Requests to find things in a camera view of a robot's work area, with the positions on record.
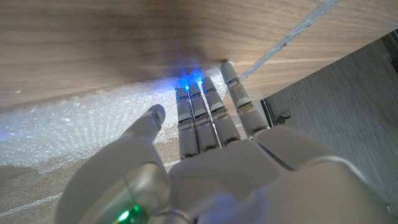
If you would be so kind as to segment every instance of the plastic wrap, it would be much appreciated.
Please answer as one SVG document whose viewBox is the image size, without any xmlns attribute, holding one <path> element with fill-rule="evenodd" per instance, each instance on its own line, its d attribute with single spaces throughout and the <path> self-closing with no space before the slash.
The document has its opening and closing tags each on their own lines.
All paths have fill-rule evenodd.
<svg viewBox="0 0 398 224">
<path fill-rule="evenodd" d="M 0 166 L 33 167 L 48 172 L 95 154 L 117 139 L 149 107 L 160 103 L 166 119 L 155 142 L 176 138 L 175 87 L 210 76 L 223 98 L 220 67 L 97 91 L 24 111 L 0 114 Z"/>
</svg>

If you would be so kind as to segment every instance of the robotic hand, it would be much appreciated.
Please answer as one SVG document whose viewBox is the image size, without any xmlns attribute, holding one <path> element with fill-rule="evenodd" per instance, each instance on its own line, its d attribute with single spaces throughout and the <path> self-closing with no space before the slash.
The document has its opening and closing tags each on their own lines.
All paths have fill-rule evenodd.
<svg viewBox="0 0 398 224">
<path fill-rule="evenodd" d="M 362 174 L 325 146 L 268 129 L 229 63 L 221 72 L 248 139 L 211 79 L 176 89 L 181 162 L 152 145 L 165 111 L 149 108 L 68 183 L 57 223 L 392 223 Z"/>
</svg>

